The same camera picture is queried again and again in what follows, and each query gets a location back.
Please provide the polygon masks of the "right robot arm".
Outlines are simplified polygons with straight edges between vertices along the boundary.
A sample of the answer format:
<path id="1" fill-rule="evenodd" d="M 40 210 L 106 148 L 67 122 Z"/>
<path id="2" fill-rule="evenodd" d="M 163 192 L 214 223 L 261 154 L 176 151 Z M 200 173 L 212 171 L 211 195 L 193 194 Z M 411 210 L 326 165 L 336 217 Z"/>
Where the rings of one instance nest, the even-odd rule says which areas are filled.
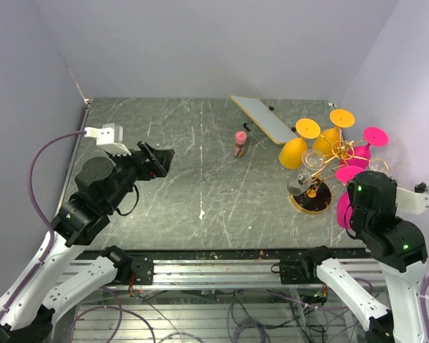
<path id="1" fill-rule="evenodd" d="M 371 296 L 326 246 L 305 252 L 301 269 L 283 261 L 273 265 L 272 272 L 280 275 L 282 283 L 301 276 L 329 286 L 358 319 L 368 342 L 429 342 L 425 237 L 414 223 L 396 214 L 422 214 L 429 209 L 429 186 L 421 182 L 410 191 L 382 172 L 355 166 L 343 167 L 336 177 L 345 184 L 349 199 L 343 226 L 378 262 L 390 306 Z"/>

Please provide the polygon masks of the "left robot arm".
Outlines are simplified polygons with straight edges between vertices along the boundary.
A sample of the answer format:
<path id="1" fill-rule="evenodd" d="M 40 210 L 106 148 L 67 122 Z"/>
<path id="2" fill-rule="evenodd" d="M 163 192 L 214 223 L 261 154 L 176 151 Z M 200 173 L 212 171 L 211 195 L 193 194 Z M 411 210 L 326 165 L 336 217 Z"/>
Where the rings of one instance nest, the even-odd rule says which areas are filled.
<path id="1" fill-rule="evenodd" d="M 138 181 L 165 178 L 175 152 L 138 142 L 138 150 L 89 159 L 76 175 L 77 191 L 49 225 L 38 252 L 0 297 L 0 342 L 43 342 L 58 319 L 83 297 L 107 283 L 131 277 L 132 259 L 119 247 L 101 254 L 85 272 L 56 285 L 65 269 L 119 213 Z"/>

